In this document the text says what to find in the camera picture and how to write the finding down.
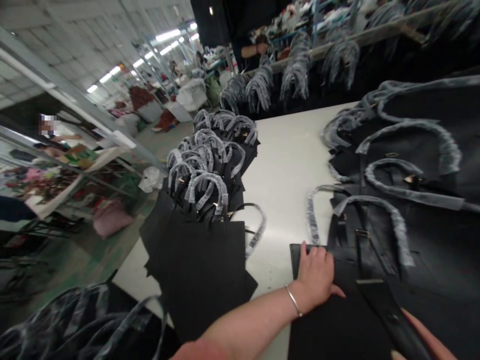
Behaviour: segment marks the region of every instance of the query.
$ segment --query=white table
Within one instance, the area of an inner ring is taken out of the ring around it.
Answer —
[[[266,214],[263,236],[246,262],[246,269],[258,282],[254,298],[293,280],[289,245],[310,242],[308,193],[318,185],[335,182],[327,167],[331,155],[320,140],[322,129],[340,110],[354,105],[355,102],[256,122],[261,145],[258,156],[242,176],[246,189],[244,202],[258,204]],[[331,198],[332,193],[321,191],[314,200],[320,241],[324,245],[332,217]],[[253,231],[260,224],[260,215],[251,207],[236,213],[233,219],[245,221],[245,226]],[[146,277],[147,260],[147,251],[139,239],[113,278],[113,283],[138,301],[161,294],[153,277]],[[148,308],[163,317],[156,303]],[[262,359],[286,359],[289,336],[290,326],[287,326]]]
[[[121,154],[123,154],[125,150],[123,150],[119,146],[116,146],[108,149],[98,150],[95,152],[98,154],[98,157],[95,159],[92,166],[90,166],[84,171],[85,173],[93,173],[103,168],[112,160],[115,160]],[[67,186],[62,192],[60,192],[57,196],[55,196],[47,203],[40,204],[40,202],[44,199],[43,196],[34,195],[29,197],[25,201],[25,204],[38,216],[40,220],[44,220],[65,201],[68,195],[76,188],[76,186],[80,183],[81,180],[82,176],[78,175],[69,186]]]

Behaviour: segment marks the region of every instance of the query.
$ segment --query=ceiling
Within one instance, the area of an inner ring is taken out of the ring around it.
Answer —
[[[118,0],[0,0],[0,26],[13,32],[93,102],[105,104],[127,89],[121,81],[100,84],[98,80],[120,62],[129,67],[139,60],[131,43],[144,43],[141,32],[154,40],[194,18],[190,0],[122,3],[135,27]],[[168,39],[157,48],[162,50],[175,40]],[[174,50],[168,57],[181,56],[178,49]],[[93,84],[98,89],[87,93]],[[0,109],[42,92],[38,85],[0,60]]]

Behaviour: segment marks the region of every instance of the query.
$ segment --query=ceiling light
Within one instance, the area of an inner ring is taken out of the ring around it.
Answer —
[[[112,70],[110,70],[109,74],[110,75],[115,75],[120,72],[120,66],[115,66]]]
[[[143,59],[140,59],[140,60],[137,60],[133,63],[133,67],[134,68],[138,68],[140,65],[142,65],[144,63],[144,60]]]
[[[103,84],[105,83],[108,79],[110,79],[112,77],[112,74],[108,73],[107,75],[105,75],[104,77],[102,77],[100,79],[100,82]]]
[[[178,36],[178,35],[180,35],[180,30],[179,30],[179,29],[175,29],[175,30],[172,30],[172,31],[169,31],[169,32],[165,32],[165,33],[160,34],[160,35],[157,35],[157,36],[155,37],[155,39],[156,39],[159,43],[161,43],[161,42],[163,42],[163,41],[165,41],[165,40],[168,40],[168,39],[170,39],[170,38],[176,37],[176,36]]]
[[[90,86],[86,91],[87,93],[93,93],[95,90],[97,90],[99,87],[97,85],[92,85]]]
[[[172,46],[171,45],[168,45],[166,48],[164,48],[162,51],[160,51],[160,55],[165,55],[166,53],[168,53],[170,50],[172,50]]]

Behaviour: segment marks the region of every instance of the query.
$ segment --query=silver bracelet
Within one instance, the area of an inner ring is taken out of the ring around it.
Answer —
[[[296,312],[298,313],[298,317],[301,318],[303,316],[302,312],[300,311],[299,305],[297,304],[297,301],[294,298],[294,295],[289,289],[288,285],[285,285],[286,290],[288,291],[288,295],[290,295],[290,299],[293,302],[293,305],[295,306]]]

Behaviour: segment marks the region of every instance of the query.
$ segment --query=green floor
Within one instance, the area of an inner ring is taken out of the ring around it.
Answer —
[[[192,135],[191,122],[181,123],[168,133],[155,133],[152,126],[138,134],[137,140],[160,160],[166,159],[170,150],[176,148],[184,137]],[[156,191],[141,195],[133,208],[134,222],[106,240],[101,239],[89,223],[69,239],[50,239],[41,257],[48,261],[54,272],[39,273],[33,278],[33,286],[45,287],[45,291],[32,297],[28,303],[7,309],[8,323],[13,325],[23,321],[71,287],[106,281],[138,241],[139,228],[152,211],[156,197]]]

